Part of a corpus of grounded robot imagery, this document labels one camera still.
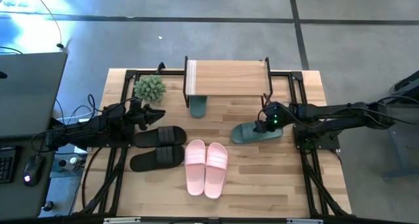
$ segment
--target computer monitor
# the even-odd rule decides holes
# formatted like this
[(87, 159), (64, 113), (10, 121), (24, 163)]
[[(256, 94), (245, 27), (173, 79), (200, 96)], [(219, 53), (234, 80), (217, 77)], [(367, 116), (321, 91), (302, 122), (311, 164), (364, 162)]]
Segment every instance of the computer monitor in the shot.
[(64, 52), (0, 56), (0, 138), (47, 129), (66, 61)]

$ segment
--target black slide sandal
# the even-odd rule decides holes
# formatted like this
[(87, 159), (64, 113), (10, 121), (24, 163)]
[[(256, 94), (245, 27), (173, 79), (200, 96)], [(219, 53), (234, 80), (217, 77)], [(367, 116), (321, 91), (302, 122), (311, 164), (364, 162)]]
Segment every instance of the black slide sandal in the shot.
[(178, 126), (161, 126), (134, 135), (134, 146), (138, 148), (183, 145), (185, 142), (186, 132)]
[(154, 151), (132, 157), (130, 168), (135, 172), (175, 168), (184, 158), (185, 152), (182, 146), (157, 147)]

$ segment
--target computer mouse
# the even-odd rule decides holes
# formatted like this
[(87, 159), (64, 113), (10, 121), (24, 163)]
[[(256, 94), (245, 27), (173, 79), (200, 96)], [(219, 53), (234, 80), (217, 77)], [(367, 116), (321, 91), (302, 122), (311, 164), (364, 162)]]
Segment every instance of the computer mouse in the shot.
[(42, 155), (32, 156), (26, 163), (23, 173), (24, 184), (28, 187), (36, 186), (41, 180), (42, 168), (45, 157)]

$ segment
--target pink slide sandal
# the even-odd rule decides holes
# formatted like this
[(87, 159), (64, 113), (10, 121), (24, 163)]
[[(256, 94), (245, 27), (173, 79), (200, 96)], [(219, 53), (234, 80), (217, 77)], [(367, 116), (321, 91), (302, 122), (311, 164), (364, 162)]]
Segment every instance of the pink slide sandal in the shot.
[(207, 152), (205, 175), (205, 195), (208, 198), (219, 198), (223, 191), (227, 172), (227, 150), (220, 143), (211, 143)]
[(186, 147), (185, 170), (189, 194), (202, 195), (205, 185), (205, 144), (202, 140), (194, 140)]

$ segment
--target green slide sandal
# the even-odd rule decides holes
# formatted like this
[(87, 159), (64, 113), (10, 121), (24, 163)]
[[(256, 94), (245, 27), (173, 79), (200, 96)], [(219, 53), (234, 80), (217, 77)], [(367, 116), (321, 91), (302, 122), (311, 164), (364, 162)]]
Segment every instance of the green slide sandal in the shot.
[(235, 144), (247, 144), (263, 140), (270, 140), (282, 136), (282, 129), (278, 129), (275, 132), (258, 133), (254, 132), (254, 122), (247, 122), (237, 125), (231, 131), (231, 141)]
[(207, 96), (190, 96), (189, 112), (192, 118), (201, 119), (205, 116), (207, 109)]

